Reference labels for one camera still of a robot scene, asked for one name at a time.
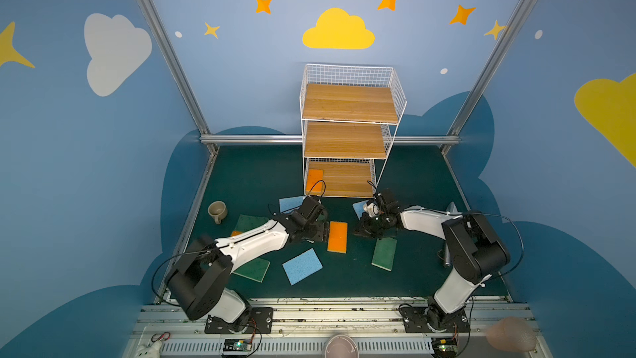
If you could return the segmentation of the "right green circuit board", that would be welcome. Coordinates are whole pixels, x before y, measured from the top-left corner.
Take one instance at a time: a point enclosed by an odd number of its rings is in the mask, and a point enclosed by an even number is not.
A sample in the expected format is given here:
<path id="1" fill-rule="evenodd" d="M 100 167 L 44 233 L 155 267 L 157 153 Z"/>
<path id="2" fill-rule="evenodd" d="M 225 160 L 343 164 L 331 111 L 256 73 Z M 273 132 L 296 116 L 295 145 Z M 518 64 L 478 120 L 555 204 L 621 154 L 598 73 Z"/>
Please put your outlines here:
<path id="1" fill-rule="evenodd" d="M 432 338 L 431 344 L 433 358 L 456 358 L 459 351 L 454 338 Z"/>

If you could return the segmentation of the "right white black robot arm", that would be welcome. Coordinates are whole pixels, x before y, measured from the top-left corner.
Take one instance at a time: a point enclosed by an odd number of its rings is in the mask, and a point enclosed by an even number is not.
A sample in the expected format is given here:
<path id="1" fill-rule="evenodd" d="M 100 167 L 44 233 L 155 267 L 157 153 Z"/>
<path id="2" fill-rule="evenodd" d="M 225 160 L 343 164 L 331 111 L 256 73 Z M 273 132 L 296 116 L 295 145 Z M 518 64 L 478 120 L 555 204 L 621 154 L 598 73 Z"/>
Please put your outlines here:
<path id="1" fill-rule="evenodd" d="M 402 209 L 387 189 L 354 206 L 359 211 L 358 236 L 380 239 L 393 228 L 417 231 L 445 241 L 451 272 L 432 298 L 432 311 L 450 316 L 462 310 L 473 292 L 493 278 L 511 257 L 480 211 L 442 211 L 415 206 Z"/>

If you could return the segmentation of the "silver metal scoop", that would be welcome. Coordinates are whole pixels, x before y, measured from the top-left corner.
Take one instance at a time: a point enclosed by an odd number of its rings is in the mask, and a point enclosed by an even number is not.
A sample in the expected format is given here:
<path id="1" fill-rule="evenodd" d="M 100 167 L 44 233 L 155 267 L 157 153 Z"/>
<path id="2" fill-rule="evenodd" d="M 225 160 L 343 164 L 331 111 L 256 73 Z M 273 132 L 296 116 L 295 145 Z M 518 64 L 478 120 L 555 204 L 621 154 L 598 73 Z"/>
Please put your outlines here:
<path id="1" fill-rule="evenodd" d="M 458 213 L 459 213 L 454 202 L 451 202 L 448 205 L 448 207 L 446 209 L 446 212 L 448 212 L 449 215 L 454 215 L 454 216 L 457 216 Z M 450 268 L 451 267 L 451 252 L 450 252 L 450 246 L 448 245 L 447 241 L 444 244 L 443 262 L 444 262 L 444 267 L 445 268 Z"/>

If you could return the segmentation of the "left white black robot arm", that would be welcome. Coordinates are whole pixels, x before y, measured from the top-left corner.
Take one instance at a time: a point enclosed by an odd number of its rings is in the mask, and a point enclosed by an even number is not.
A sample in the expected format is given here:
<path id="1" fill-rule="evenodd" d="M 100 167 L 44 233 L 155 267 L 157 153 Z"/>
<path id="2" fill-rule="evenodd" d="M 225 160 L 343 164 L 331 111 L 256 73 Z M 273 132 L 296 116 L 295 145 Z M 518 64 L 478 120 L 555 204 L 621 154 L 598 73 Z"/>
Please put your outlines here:
<path id="1" fill-rule="evenodd" d="M 213 240 L 203 235 L 193 242 L 171 267 L 166 277 L 172 298 L 189 320 L 212 317 L 239 331 L 251 323 L 252 308 L 238 293 L 227 288 L 237 269 L 287 245 L 326 240 L 326 208 L 316 196 L 304 197 L 290 213 L 275 215 L 257 228 Z"/>

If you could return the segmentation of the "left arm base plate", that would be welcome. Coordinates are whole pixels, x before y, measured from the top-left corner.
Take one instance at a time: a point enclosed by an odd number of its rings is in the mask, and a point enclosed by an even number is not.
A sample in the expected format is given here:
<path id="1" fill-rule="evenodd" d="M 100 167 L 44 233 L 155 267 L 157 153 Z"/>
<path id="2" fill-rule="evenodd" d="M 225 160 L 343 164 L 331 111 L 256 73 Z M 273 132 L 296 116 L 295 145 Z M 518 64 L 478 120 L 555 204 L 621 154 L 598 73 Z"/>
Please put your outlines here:
<path id="1" fill-rule="evenodd" d="M 252 331 L 270 334 L 273 326 L 273 308 L 246 308 L 236 320 L 228 323 L 209 315 L 205 322 L 205 334 L 245 334 Z"/>

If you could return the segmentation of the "beige ceramic mug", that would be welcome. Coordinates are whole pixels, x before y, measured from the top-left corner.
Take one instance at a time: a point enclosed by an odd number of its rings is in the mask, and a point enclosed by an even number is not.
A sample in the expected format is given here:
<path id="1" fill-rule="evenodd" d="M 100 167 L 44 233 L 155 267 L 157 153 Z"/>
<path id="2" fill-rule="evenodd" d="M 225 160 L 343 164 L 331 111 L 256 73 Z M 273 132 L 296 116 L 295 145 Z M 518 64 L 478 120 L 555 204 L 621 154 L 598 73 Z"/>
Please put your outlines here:
<path id="1" fill-rule="evenodd" d="M 207 213 L 216 225 L 220 225 L 228 215 L 228 208 L 224 202 L 216 201 L 208 206 Z"/>

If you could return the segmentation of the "pink bowl front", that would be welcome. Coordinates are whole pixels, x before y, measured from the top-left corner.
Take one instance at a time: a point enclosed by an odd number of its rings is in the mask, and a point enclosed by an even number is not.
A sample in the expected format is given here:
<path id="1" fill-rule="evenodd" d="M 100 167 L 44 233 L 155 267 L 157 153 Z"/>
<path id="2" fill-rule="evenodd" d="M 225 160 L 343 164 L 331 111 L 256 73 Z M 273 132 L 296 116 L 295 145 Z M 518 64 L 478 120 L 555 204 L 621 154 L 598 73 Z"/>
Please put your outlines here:
<path id="1" fill-rule="evenodd" d="M 359 348 L 351 337 L 335 335 L 326 343 L 324 358 L 359 358 Z"/>

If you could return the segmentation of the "blue sponge front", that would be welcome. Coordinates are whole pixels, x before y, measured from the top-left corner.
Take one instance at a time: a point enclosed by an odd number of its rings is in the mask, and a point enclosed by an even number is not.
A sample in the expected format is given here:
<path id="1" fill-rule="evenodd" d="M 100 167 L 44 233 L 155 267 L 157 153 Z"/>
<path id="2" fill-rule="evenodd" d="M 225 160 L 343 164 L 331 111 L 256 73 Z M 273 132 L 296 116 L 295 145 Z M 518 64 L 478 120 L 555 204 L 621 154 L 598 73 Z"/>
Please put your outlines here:
<path id="1" fill-rule="evenodd" d="M 283 263 L 283 270 L 290 285 L 300 283 L 303 279 L 323 269 L 323 265 L 314 249 L 309 249 L 297 257 Z"/>

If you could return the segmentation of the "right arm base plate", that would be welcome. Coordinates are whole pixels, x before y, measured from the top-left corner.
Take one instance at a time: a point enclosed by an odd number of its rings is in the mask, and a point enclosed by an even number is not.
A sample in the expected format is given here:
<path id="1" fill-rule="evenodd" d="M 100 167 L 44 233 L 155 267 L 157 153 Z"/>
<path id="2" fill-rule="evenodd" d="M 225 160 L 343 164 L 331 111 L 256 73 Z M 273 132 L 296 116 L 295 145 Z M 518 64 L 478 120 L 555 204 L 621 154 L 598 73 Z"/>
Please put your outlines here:
<path id="1" fill-rule="evenodd" d="M 414 307 L 408 304 L 401 304 L 398 313 L 402 317 L 402 322 L 406 333 L 459 333 L 470 331 L 468 314 L 462 308 L 455 313 L 445 313 L 437 306 Z"/>

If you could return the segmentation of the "green circuit board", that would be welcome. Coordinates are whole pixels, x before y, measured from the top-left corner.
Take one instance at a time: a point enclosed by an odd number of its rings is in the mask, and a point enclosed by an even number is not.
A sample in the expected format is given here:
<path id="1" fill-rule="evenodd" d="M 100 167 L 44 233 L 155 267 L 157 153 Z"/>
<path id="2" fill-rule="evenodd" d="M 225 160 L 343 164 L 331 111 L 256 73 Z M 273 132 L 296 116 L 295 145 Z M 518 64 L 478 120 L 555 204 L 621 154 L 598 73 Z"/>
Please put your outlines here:
<path id="1" fill-rule="evenodd" d="M 433 358 L 456 358 L 459 351 L 454 338 L 432 338 L 431 344 Z"/>
<path id="2" fill-rule="evenodd" d="M 251 351 L 252 343 L 246 339 L 225 339 L 222 347 L 222 353 L 225 355 L 247 355 Z"/>

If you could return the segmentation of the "left green circuit board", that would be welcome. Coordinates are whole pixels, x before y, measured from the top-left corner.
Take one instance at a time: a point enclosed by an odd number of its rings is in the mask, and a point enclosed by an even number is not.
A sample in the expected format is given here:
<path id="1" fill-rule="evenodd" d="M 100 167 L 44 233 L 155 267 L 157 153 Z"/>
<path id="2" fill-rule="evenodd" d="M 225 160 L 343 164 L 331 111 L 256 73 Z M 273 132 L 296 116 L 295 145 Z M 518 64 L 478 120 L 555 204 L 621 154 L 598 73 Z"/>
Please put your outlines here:
<path id="1" fill-rule="evenodd" d="M 252 343 L 246 339 L 225 339 L 222 347 L 222 353 L 225 355 L 247 355 L 251 351 Z"/>

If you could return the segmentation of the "blue sponge right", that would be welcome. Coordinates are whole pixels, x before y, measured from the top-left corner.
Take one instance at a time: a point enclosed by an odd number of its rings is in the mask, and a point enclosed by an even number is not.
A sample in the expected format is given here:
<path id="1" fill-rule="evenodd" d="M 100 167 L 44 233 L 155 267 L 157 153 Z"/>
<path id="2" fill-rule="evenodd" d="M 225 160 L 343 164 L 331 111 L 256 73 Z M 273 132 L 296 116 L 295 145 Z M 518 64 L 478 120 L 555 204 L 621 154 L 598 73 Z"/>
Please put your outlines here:
<path id="1" fill-rule="evenodd" d="M 366 212 L 367 202 L 366 201 L 356 202 L 352 205 L 352 207 L 354 209 L 354 213 L 356 214 L 357 218 L 360 220 L 362 215 Z"/>

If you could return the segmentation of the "blue sponge near shelf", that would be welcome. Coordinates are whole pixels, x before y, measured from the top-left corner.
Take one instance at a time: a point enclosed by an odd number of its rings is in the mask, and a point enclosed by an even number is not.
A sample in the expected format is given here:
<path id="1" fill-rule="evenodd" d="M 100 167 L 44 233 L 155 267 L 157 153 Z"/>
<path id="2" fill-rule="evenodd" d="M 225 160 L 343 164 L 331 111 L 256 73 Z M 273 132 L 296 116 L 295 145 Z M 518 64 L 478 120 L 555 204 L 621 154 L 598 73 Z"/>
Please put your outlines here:
<path id="1" fill-rule="evenodd" d="M 280 198 L 279 211 L 281 213 L 291 213 L 301 207 L 304 199 L 304 196 Z"/>

